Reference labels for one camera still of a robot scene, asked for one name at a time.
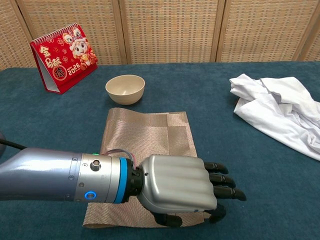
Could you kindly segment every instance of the rattan panel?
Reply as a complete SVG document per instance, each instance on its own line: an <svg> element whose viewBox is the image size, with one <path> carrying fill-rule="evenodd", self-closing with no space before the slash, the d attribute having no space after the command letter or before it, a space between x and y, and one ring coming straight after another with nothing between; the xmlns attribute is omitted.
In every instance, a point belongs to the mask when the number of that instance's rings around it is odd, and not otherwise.
<svg viewBox="0 0 320 240"><path fill-rule="evenodd" d="M120 5L132 63L210 61L218 0L121 0Z"/></svg>
<svg viewBox="0 0 320 240"><path fill-rule="evenodd" d="M318 0L232 0L226 9L227 24L217 60L291 61L317 3Z"/></svg>
<svg viewBox="0 0 320 240"><path fill-rule="evenodd" d="M318 32L311 48L306 55L306 61L320 61L320 31Z"/></svg>
<svg viewBox="0 0 320 240"><path fill-rule="evenodd" d="M19 4L33 38L78 23L99 64L121 63L111 0L19 0Z"/></svg>
<svg viewBox="0 0 320 240"><path fill-rule="evenodd" d="M0 19L0 70L35 67L29 41L9 0L0 1Z"/></svg>

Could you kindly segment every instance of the black cable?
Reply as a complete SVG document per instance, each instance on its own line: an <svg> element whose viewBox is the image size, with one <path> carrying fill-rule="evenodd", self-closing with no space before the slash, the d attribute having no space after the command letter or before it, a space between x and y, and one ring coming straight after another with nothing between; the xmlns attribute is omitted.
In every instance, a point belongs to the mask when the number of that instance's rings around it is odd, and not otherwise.
<svg viewBox="0 0 320 240"><path fill-rule="evenodd" d="M1 139L1 138L0 138L0 144L7 145L7 146L10 146L10 147L13 147L16 149L20 149L20 150L27 148L26 146L22 146L20 144L14 143L12 141L7 141L7 140Z"/></svg>

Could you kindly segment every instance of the robot finger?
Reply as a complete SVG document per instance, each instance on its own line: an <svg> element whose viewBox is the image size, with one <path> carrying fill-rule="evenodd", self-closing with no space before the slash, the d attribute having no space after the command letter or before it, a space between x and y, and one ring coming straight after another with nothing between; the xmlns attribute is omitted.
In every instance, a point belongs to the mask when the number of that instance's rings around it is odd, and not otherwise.
<svg viewBox="0 0 320 240"><path fill-rule="evenodd" d="M180 227L182 225L182 219L179 216L176 215L168 215L164 213L156 213L152 212L152 215L154 216L154 220L157 224L160 224L162 226L176 228Z"/></svg>
<svg viewBox="0 0 320 240"><path fill-rule="evenodd" d="M210 214L211 216L209 217L209 222L211 224L215 224L222 220L226 214L227 211L225 207L219 203L217 203L216 209L214 210L205 210L206 213Z"/></svg>
<svg viewBox="0 0 320 240"><path fill-rule="evenodd" d="M235 181L228 176L220 175L220 174L214 174L214 173L209 173L209 179L211 183L214 186L228 186L230 188L235 188L236 183Z"/></svg>
<svg viewBox="0 0 320 240"><path fill-rule="evenodd" d="M238 199L240 201L247 200L244 192L237 188L213 186L213 192L217 199Z"/></svg>
<svg viewBox="0 0 320 240"><path fill-rule="evenodd" d="M204 162L204 168L209 173L222 173L222 174L228 174L228 169L222 165L221 163L216 162Z"/></svg>

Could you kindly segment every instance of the white fabric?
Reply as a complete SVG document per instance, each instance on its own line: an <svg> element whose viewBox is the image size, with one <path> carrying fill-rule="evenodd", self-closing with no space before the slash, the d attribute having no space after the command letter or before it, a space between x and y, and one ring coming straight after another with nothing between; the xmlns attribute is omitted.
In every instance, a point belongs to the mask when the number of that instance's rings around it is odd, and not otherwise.
<svg viewBox="0 0 320 240"><path fill-rule="evenodd" d="M295 77L230 79L234 113L288 147L320 161L320 103Z"/></svg>

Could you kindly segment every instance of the bowl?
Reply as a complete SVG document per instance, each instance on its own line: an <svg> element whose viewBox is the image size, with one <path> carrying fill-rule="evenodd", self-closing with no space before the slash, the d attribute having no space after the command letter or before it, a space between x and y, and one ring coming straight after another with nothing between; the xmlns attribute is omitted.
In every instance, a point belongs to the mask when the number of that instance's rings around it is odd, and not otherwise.
<svg viewBox="0 0 320 240"><path fill-rule="evenodd" d="M131 105L138 102L145 90L145 80L137 75L120 75L105 84L109 97L117 104Z"/></svg>

